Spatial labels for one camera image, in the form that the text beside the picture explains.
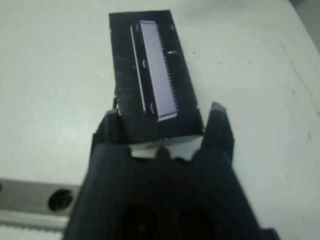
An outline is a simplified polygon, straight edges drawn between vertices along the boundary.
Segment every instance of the white surface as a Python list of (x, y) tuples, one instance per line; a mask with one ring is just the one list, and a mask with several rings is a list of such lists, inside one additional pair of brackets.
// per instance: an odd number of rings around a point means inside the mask
[(114, 92), (108, 13), (158, 9), (171, 9), (203, 121), (212, 101), (227, 109), (261, 226), (319, 239), (320, 57), (287, 0), (2, 0), (0, 177), (82, 182)]

